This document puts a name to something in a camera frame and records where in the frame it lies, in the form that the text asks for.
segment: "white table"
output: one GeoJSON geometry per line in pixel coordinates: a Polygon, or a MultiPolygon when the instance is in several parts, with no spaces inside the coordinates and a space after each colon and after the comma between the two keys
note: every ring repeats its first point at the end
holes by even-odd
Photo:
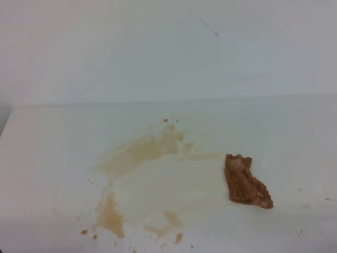
{"type": "MultiPolygon", "coordinates": [[[[14,109],[0,138],[0,249],[335,252],[336,109],[335,95],[14,109]],[[161,142],[168,124],[174,134],[161,142]],[[149,140],[167,148],[172,138],[178,154],[127,153],[149,140]],[[226,153],[253,158],[273,209],[229,202],[226,153]],[[99,170],[102,159],[115,174],[99,170]],[[93,230],[109,193],[123,238],[93,230]]],[[[137,152],[155,152],[151,145],[137,152]]]]}

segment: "brown food scrap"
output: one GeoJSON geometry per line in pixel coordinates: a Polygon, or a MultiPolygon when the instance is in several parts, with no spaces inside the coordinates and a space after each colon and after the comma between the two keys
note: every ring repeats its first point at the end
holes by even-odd
{"type": "Polygon", "coordinates": [[[182,233],[178,233],[176,238],[175,238],[175,244],[179,244],[181,242],[181,240],[183,239],[183,234],[182,233]]]}
{"type": "Polygon", "coordinates": [[[227,154],[225,177],[230,191],[230,200],[244,205],[272,208],[273,201],[267,187],[252,176],[250,167],[253,159],[240,154],[227,154]]]}

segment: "splatter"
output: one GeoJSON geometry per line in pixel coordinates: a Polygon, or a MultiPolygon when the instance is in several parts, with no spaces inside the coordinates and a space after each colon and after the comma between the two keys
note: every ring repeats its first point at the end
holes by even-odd
{"type": "Polygon", "coordinates": [[[162,237],[182,226],[182,222],[175,212],[164,211],[164,216],[166,217],[168,224],[163,228],[145,226],[144,229],[157,234],[158,237],[162,237]]]}
{"type": "Polygon", "coordinates": [[[116,203],[112,193],[109,193],[104,201],[98,204],[96,212],[98,217],[93,230],[96,230],[97,227],[102,227],[117,235],[117,238],[124,237],[123,215],[116,210],[116,203]]]}
{"type": "Polygon", "coordinates": [[[178,233],[177,236],[175,237],[175,244],[179,244],[183,239],[183,236],[184,235],[182,233],[178,233]]]}

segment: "food piece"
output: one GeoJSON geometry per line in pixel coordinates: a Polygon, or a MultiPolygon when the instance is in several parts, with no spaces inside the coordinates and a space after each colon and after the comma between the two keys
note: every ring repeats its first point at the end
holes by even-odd
{"type": "Polygon", "coordinates": [[[252,176],[250,167],[253,159],[227,154],[225,177],[230,191],[230,200],[244,205],[272,208],[273,201],[267,187],[252,176]]]}

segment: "brown stain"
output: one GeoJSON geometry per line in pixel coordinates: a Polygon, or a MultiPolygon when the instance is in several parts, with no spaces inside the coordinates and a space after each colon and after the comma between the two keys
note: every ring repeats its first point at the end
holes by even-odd
{"type": "Polygon", "coordinates": [[[103,155],[103,162],[97,169],[110,179],[123,176],[146,162],[168,154],[179,154],[180,143],[184,139],[184,133],[179,132],[173,124],[168,124],[160,135],[147,134],[117,147],[110,155],[103,155]]]}
{"type": "MultiPolygon", "coordinates": [[[[167,124],[160,134],[149,133],[140,138],[127,141],[118,147],[109,150],[100,157],[101,163],[96,167],[108,178],[108,186],[104,187],[102,197],[96,207],[97,221],[93,230],[102,227],[116,234],[118,238],[124,237],[124,216],[116,210],[116,203],[111,188],[117,177],[126,175],[143,164],[159,159],[165,155],[179,154],[184,150],[185,134],[176,129],[173,124],[167,124]]],[[[181,226],[181,221],[173,212],[164,212],[169,226],[156,228],[148,226],[147,230],[162,236],[181,226]]]]}
{"type": "Polygon", "coordinates": [[[96,230],[97,227],[102,227],[117,235],[117,238],[124,238],[124,217],[116,210],[116,203],[112,193],[109,193],[106,198],[98,204],[96,212],[98,216],[93,230],[96,230]]]}
{"type": "Polygon", "coordinates": [[[168,223],[166,226],[164,226],[163,228],[159,228],[156,226],[145,226],[144,230],[155,233],[158,237],[163,237],[182,226],[181,219],[176,212],[164,211],[164,216],[168,223]]]}
{"type": "Polygon", "coordinates": [[[183,239],[183,234],[182,233],[178,233],[175,237],[175,244],[179,244],[181,242],[181,240],[183,239]]]}
{"type": "Polygon", "coordinates": [[[200,161],[207,161],[207,160],[219,160],[221,155],[218,153],[205,153],[205,154],[195,154],[195,155],[188,155],[178,159],[180,162],[200,162],[200,161]]]}

